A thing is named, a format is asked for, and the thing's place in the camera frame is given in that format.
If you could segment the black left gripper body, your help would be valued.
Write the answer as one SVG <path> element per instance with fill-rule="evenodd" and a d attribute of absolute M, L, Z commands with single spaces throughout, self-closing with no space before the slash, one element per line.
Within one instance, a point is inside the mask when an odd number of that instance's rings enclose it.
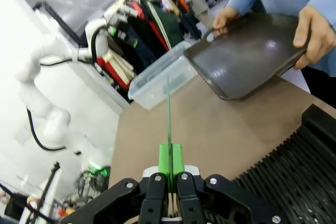
<path fill-rule="evenodd" d="M 118 21 L 116 24 L 117 34 L 115 41 L 122 48 L 123 51 L 132 49 L 134 50 L 135 37 L 133 36 L 132 27 L 123 21 Z"/>

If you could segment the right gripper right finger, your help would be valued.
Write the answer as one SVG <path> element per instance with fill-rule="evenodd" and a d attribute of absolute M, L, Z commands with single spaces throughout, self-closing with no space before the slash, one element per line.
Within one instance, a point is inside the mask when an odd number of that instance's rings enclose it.
<path fill-rule="evenodd" d="M 203 179 L 186 167 L 180 144 L 172 145 L 172 171 L 184 223 L 288 223 L 282 210 L 225 177 Z"/>

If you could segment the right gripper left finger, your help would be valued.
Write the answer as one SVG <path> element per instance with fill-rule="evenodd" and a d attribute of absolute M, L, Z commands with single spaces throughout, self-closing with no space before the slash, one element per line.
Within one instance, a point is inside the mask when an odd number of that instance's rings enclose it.
<path fill-rule="evenodd" d="M 162 168 L 169 163 L 167 144 L 159 147 L 159 169 L 140 182 L 124 178 L 105 192 L 75 210 L 61 223 L 161 223 L 167 214 L 169 174 Z"/>

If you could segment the person's right hand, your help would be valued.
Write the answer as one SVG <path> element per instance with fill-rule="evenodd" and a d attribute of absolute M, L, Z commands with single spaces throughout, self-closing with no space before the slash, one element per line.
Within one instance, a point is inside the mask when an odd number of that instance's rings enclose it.
<path fill-rule="evenodd" d="M 213 28 L 216 36 L 227 33 L 226 25 L 240 17 L 239 12 L 232 7 L 224 7 L 216 16 Z"/>

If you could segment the person's left hand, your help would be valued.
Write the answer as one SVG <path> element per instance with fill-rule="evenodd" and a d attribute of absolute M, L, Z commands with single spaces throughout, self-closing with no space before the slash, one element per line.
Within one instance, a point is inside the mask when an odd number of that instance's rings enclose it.
<path fill-rule="evenodd" d="M 335 48 L 335 31 L 329 22 L 312 6 L 307 5 L 299 13 L 299 22 L 293 45 L 306 52 L 296 62 L 296 69 L 318 63 L 322 57 Z"/>

